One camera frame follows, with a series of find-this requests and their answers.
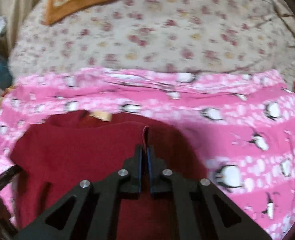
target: pink blanket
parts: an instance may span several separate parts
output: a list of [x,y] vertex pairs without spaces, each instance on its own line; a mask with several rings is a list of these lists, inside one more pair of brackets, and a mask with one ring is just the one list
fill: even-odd
[[[29,124],[77,109],[125,111],[175,126],[208,177],[273,239],[295,221],[295,93],[277,71],[196,76],[85,68],[20,78],[0,109],[0,174]],[[11,187],[1,196],[13,212]]]

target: silver screw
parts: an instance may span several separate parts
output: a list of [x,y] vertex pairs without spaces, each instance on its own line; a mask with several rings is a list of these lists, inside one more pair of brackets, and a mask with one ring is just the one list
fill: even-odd
[[203,185],[203,186],[208,186],[211,184],[210,180],[209,179],[201,179],[200,180],[200,183]]
[[171,176],[173,174],[173,172],[170,169],[165,169],[164,171],[162,171],[164,176]]
[[90,185],[90,182],[86,179],[80,182],[80,186],[82,188],[89,187],[89,185]]
[[124,176],[128,175],[129,172],[127,170],[125,170],[125,169],[121,169],[121,170],[118,171],[118,174],[120,176],[124,177]]

